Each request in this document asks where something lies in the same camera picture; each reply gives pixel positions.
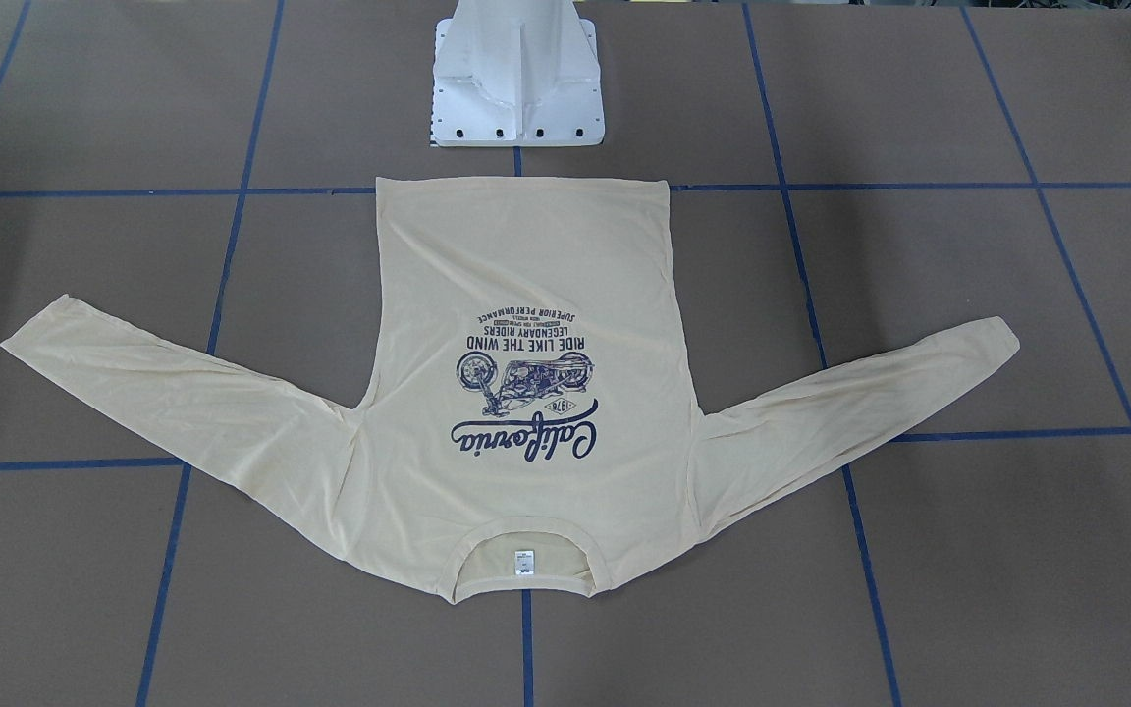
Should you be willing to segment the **cream long-sleeve printed shirt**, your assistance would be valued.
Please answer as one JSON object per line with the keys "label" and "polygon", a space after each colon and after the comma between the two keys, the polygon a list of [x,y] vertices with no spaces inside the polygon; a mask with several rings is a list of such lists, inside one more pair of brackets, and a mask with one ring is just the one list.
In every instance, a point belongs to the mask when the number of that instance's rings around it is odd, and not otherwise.
{"label": "cream long-sleeve printed shirt", "polygon": [[1004,319],[977,319],[705,413],[664,181],[374,192],[380,335],[359,406],[71,296],[3,350],[334,559],[456,604],[616,589],[951,406],[1020,348]]}

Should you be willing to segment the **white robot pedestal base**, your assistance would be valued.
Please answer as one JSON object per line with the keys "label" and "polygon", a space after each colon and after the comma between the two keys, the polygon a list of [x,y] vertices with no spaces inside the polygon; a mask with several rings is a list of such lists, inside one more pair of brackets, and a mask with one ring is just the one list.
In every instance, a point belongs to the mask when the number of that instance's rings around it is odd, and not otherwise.
{"label": "white robot pedestal base", "polygon": [[597,146],[601,50],[573,1],[459,1],[435,23],[437,147]]}

